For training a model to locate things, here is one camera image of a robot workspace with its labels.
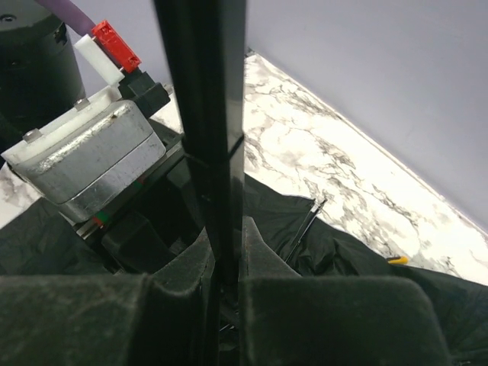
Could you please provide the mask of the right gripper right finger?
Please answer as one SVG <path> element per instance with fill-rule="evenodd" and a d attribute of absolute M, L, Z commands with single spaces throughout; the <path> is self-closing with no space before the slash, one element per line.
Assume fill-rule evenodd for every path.
<path fill-rule="evenodd" d="M 448 365 L 432 303 L 389 276 L 302 277 L 243 221 L 239 274 L 243 365 Z"/>

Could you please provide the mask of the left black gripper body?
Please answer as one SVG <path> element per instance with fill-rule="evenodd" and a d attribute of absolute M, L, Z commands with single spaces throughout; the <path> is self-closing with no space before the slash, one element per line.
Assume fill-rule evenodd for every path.
<path fill-rule="evenodd" d="M 109 271 L 155 273 L 193 243 L 203 221 L 182 135 L 154 116 L 171 101 L 168 92 L 147 72 L 127 73 L 118 89 L 143 112 L 166 154 L 104 210 L 75 229 Z"/>

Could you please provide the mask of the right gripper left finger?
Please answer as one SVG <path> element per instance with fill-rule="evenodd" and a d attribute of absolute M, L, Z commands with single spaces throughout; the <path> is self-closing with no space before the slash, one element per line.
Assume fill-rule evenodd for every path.
<path fill-rule="evenodd" d="M 152 275 L 1 279 L 3 365 L 211 365 L 213 258 L 202 233 Z"/>

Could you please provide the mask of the lavender umbrella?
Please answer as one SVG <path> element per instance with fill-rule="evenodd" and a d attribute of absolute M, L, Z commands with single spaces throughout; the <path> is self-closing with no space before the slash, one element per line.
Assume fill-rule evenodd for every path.
<path fill-rule="evenodd" d="M 134 52 L 107 22 L 95 24 L 70 1 L 36 1 L 68 14 L 70 40 L 100 36 L 114 57 Z M 389 276 L 417 284 L 432 303 L 451 356 L 448 365 L 487 363 L 487 288 L 435 271 L 392 265 L 358 240 L 316 218 L 318 207 L 286 197 L 244 173 L 243 91 L 246 3 L 157 1 L 183 131 L 182 146 L 213 258 L 207 314 L 213 317 L 213 364 L 240 365 L 239 274 L 244 219 L 254 220 L 265 244 L 302 277 Z M 104 266 L 78 274 L 113 273 Z"/>

